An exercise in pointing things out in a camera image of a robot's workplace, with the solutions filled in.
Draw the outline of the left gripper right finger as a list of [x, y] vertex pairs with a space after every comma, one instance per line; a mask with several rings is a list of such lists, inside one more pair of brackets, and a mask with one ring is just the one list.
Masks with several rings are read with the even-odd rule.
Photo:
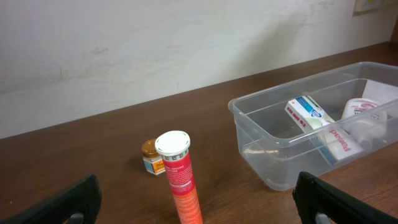
[[292, 192], [302, 223], [390, 223], [394, 218], [326, 183], [300, 172]]

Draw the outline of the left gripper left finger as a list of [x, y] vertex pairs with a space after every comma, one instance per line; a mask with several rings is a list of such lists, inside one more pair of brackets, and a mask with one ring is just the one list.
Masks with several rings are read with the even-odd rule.
[[1, 223], [94, 224], [100, 212], [101, 200], [99, 180], [92, 174]]

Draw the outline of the white blue medicine box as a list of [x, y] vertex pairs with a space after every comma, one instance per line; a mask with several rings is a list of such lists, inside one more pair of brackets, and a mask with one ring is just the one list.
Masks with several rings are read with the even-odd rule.
[[304, 133], [316, 131], [312, 143], [330, 164], [363, 152], [363, 148], [311, 97], [299, 96], [287, 102], [285, 111]]

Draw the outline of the white spray bottle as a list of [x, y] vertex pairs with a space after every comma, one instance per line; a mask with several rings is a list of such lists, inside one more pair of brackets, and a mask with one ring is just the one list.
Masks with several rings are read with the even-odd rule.
[[360, 144], [371, 143], [387, 134], [387, 113], [378, 110], [365, 112], [379, 106], [379, 103], [366, 98], [353, 98], [347, 101], [341, 119], [357, 116], [358, 120], [345, 125], [344, 129]]

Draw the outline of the orange tablet tube white cap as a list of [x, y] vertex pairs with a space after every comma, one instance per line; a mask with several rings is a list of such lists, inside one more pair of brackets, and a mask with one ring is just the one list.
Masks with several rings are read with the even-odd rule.
[[202, 224], [189, 147], [190, 136], [184, 131], [169, 131], [155, 140], [155, 149], [162, 157], [180, 223]]

